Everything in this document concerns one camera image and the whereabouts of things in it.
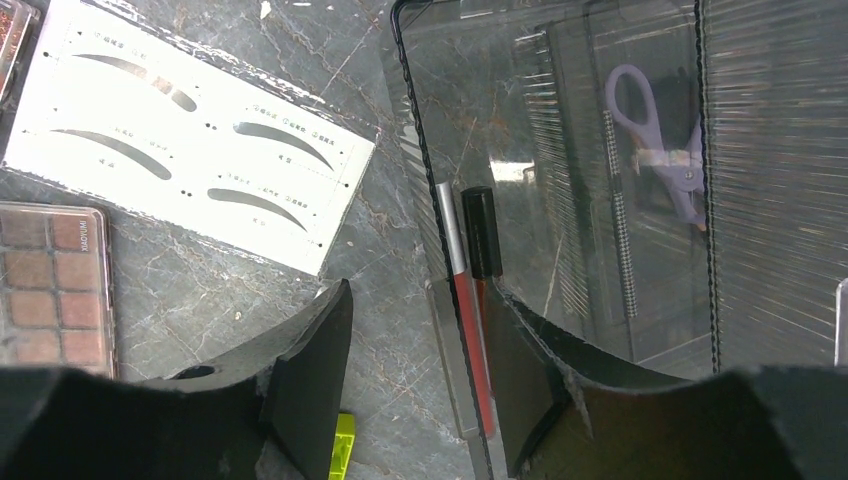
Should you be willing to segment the brown eyeshadow palette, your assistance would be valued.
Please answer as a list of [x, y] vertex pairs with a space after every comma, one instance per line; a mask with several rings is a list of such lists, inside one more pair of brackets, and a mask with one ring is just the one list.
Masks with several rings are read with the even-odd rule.
[[102, 210], [2, 202], [1, 364], [61, 365], [117, 378]]

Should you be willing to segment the grey pencil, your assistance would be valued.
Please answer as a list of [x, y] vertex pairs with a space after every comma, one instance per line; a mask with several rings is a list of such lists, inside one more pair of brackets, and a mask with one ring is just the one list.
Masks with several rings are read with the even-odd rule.
[[616, 242], [620, 283], [622, 287], [624, 313], [627, 321], [632, 321], [638, 315], [638, 304], [632, 265], [630, 237], [627, 228], [623, 182], [612, 114], [609, 110], [603, 110], [602, 117], [604, 124], [608, 181], [611, 196], [610, 204], [612, 223]]

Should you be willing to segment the clear acrylic makeup organizer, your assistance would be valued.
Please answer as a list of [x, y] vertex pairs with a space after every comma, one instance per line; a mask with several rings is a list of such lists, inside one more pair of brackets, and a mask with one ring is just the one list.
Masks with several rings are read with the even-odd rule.
[[[493, 189], [503, 275], [559, 328], [686, 380], [755, 366], [847, 371], [843, 1], [397, 1], [383, 60], [442, 333], [471, 373], [436, 185]], [[621, 64], [682, 67], [702, 115], [704, 233], [613, 120], [638, 315], [627, 321], [602, 111]], [[475, 412], [472, 464], [511, 478]]]

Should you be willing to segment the brown lip pencil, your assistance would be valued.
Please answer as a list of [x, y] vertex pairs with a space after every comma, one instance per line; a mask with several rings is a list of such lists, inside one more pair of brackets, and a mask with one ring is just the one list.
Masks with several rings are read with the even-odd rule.
[[475, 282], [481, 338], [485, 341], [486, 286], [491, 279], [503, 275], [493, 189], [488, 186], [468, 188], [461, 193], [461, 200], [468, 243], [468, 262]]

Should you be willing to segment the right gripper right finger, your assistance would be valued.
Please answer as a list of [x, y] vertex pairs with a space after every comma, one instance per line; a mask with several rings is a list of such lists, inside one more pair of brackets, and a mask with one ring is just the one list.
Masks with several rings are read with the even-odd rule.
[[847, 371], [641, 367], [485, 290], [489, 372], [514, 479], [843, 479]]

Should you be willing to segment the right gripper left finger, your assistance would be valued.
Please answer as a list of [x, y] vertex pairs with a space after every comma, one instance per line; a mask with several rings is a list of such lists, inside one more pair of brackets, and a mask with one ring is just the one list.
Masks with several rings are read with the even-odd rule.
[[353, 320], [340, 280], [276, 327], [169, 378], [1, 371], [5, 479], [326, 479]]

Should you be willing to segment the silver eyeliner pencil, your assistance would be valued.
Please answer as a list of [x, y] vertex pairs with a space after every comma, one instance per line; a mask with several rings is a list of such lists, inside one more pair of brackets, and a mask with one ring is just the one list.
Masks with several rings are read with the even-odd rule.
[[493, 412], [484, 341], [482, 339], [481, 314], [475, 280], [470, 273], [466, 259], [451, 183], [445, 181], [437, 184], [436, 193], [445, 226], [451, 270], [459, 303], [462, 332], [465, 335], [468, 346], [471, 380], [477, 395], [476, 406], [481, 414], [482, 431], [487, 439], [491, 439], [496, 433], [496, 421]]

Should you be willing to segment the small clear eyeshadow palette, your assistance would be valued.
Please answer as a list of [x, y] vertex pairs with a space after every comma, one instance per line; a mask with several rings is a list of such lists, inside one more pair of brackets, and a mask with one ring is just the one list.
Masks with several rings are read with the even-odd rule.
[[1, 0], [1, 101], [11, 92], [18, 57], [40, 16], [38, 8], [24, 1]]

